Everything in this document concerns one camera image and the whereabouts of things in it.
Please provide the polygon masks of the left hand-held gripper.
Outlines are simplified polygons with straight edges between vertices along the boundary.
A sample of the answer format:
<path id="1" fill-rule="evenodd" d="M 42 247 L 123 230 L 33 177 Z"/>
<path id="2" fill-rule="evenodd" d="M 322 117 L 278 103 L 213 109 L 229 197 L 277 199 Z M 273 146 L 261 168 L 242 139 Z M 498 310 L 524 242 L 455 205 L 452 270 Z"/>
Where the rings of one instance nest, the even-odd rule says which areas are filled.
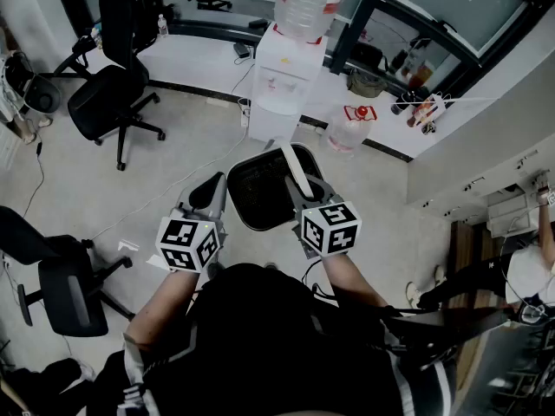
<path id="1" fill-rule="evenodd" d="M 226 176 L 215 172 L 196 179 L 163 217 L 155 246 L 170 271 L 200 274 L 219 264 L 225 232 L 221 220 L 227 196 Z"/>

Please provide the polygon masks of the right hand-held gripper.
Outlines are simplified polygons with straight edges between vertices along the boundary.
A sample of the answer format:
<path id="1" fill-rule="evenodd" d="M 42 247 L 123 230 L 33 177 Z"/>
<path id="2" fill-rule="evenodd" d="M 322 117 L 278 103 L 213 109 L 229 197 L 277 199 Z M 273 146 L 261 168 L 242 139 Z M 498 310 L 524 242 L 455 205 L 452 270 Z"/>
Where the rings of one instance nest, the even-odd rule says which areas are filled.
<path id="1" fill-rule="evenodd" d="M 344 201 L 326 181 L 305 174 L 312 192 L 304 195 L 290 177 L 284 178 L 294 206 L 297 224 L 293 227 L 307 259 L 346 254 L 356 246 L 362 219 L 350 201 Z"/>

